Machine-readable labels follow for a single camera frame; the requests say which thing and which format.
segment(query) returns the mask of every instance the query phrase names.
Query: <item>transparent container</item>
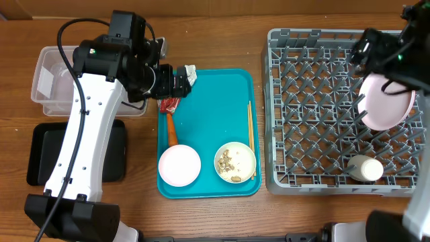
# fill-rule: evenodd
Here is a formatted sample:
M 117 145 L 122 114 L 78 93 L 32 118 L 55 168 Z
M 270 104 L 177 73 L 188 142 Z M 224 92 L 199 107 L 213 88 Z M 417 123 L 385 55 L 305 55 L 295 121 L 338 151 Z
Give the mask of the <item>transparent container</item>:
M 73 64 L 73 51 L 77 46 L 63 46 L 64 53 Z M 47 116 L 69 116 L 73 100 L 73 78 L 62 61 L 57 46 L 47 46 L 39 55 L 34 71 L 32 100 L 43 105 L 43 113 Z M 142 107 L 144 101 L 133 103 L 135 107 Z M 122 104 L 116 116 L 141 116 L 146 111 L 131 108 Z

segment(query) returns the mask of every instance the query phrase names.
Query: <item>blue tray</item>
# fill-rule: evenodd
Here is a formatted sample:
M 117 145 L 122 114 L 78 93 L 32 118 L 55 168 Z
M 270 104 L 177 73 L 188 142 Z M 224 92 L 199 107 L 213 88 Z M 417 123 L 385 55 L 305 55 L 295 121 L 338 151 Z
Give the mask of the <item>blue tray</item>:
M 166 184 L 157 172 L 157 186 L 166 198 L 216 198 L 250 196 L 261 185 L 260 150 L 253 79 L 242 69 L 197 71 L 191 93 L 179 103 L 173 115 L 179 144 L 195 149 L 202 160 L 202 169 L 190 185 L 176 188 Z M 247 104 L 251 100 L 257 177 L 241 184 L 221 179 L 214 168 L 214 156 L 225 143 L 249 144 Z M 169 148 L 166 114 L 159 114 L 157 161 Z

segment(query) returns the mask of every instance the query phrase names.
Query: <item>plastic dish rack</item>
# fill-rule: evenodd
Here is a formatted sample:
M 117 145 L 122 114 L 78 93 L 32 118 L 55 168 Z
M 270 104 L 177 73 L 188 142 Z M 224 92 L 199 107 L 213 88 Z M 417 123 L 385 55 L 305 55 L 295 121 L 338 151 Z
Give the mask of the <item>plastic dish rack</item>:
M 357 104 L 363 77 L 349 64 L 361 30 L 273 29 L 262 53 L 265 172 L 274 194 L 411 196 L 425 136 L 420 95 L 408 118 L 370 130 Z M 375 157 L 384 175 L 374 182 L 348 175 L 354 155 Z

